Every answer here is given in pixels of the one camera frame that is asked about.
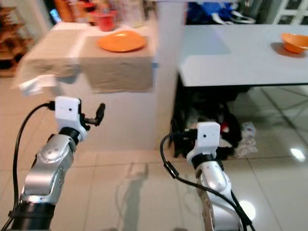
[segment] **robotic arm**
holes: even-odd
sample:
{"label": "robotic arm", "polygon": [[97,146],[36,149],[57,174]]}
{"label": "robotic arm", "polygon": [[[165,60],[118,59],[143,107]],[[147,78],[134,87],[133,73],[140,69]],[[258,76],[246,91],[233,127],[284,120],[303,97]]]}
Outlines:
{"label": "robotic arm", "polygon": [[[216,159],[219,146],[220,125],[205,122],[197,125],[195,147],[187,155],[187,162],[195,169],[198,184],[211,188],[234,203],[231,195],[231,182]],[[197,189],[203,206],[206,231],[239,231],[241,220],[235,210],[223,199]]]}
{"label": "robotic arm", "polygon": [[[186,158],[195,169],[197,183],[181,178],[174,166],[165,159],[164,142],[174,136],[195,140],[195,146]],[[168,134],[160,144],[164,167],[174,179],[197,188],[206,231],[247,231],[248,225],[254,231],[251,220],[232,193],[227,174],[216,160],[219,139],[220,125],[216,122],[198,123],[197,129]]]}
{"label": "robotic arm", "polygon": [[17,207],[9,213],[12,230],[49,230],[67,170],[74,160],[76,146],[87,138],[90,126],[100,125],[105,110],[101,104],[94,119],[81,113],[81,100],[57,97],[55,117],[59,134],[52,135],[37,153],[26,176]]}

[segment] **tiled floor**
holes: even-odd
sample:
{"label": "tiled floor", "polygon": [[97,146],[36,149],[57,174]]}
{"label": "tiled floor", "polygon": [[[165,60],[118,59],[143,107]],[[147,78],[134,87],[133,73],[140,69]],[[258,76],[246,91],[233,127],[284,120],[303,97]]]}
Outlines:
{"label": "tiled floor", "polygon": [[[44,93],[23,98],[19,91],[8,90],[10,82],[0,79],[1,225],[13,203],[11,169],[17,131],[29,110],[51,97]],[[257,231],[307,230],[308,160],[304,158],[308,151],[308,114],[307,103],[298,103],[308,98],[304,88],[302,95],[290,92],[300,92],[297,87],[287,90],[256,88],[230,104],[240,121],[252,121],[257,128],[258,153],[224,162],[239,200],[248,201],[255,208]],[[294,119],[297,131],[279,110]],[[50,112],[41,110],[29,122],[18,162],[20,187],[35,152],[55,131]],[[292,156],[292,148],[304,154],[301,162]],[[193,180],[193,169],[184,159],[169,159],[183,177]],[[78,146],[74,165],[66,175],[51,229],[201,231],[204,228],[200,211],[195,189],[175,182],[163,168],[158,152],[92,152],[84,142]]]}

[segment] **wooden shelf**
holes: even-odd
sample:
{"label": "wooden shelf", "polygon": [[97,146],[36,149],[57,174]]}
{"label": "wooden shelf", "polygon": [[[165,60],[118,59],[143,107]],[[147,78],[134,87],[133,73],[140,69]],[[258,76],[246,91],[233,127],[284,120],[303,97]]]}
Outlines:
{"label": "wooden shelf", "polygon": [[20,47],[20,46],[18,46],[18,47],[14,47],[13,49],[12,49],[12,53],[14,54],[14,55],[16,55],[16,54],[25,54],[25,48],[24,47]]}
{"label": "wooden shelf", "polygon": [[15,9],[16,7],[2,7],[0,10],[0,16],[5,16]]}
{"label": "wooden shelf", "polygon": [[8,49],[0,49],[0,60],[12,60],[14,56]]}
{"label": "wooden shelf", "polygon": [[7,39],[14,38],[15,35],[12,31],[4,31],[0,33],[0,43],[4,42]]}
{"label": "wooden shelf", "polygon": [[0,78],[12,78],[15,75],[16,66],[12,66],[10,69],[0,69]]}
{"label": "wooden shelf", "polygon": [[4,29],[6,31],[0,33],[0,43],[4,42],[5,40],[9,38],[14,38],[15,37],[15,31],[21,27],[23,27],[25,24],[20,23],[20,24],[12,24],[9,26],[5,26]]}

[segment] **orange bowl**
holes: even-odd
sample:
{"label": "orange bowl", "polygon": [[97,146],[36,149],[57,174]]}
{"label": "orange bowl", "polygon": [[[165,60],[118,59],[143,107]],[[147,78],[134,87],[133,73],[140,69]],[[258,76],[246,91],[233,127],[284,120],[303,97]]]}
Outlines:
{"label": "orange bowl", "polygon": [[292,53],[300,54],[308,50],[308,36],[283,33],[281,34],[284,48]]}
{"label": "orange bowl", "polygon": [[134,31],[124,30],[101,37],[98,46],[112,52],[128,52],[143,48],[146,39]]}

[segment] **red cup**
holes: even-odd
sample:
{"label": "red cup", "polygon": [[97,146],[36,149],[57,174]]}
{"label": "red cup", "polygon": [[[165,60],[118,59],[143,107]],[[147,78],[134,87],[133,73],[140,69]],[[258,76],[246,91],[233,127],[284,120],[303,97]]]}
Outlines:
{"label": "red cup", "polygon": [[112,31],[115,29],[116,25],[116,15],[114,12],[110,13],[91,13],[94,17],[96,25],[101,31]]}

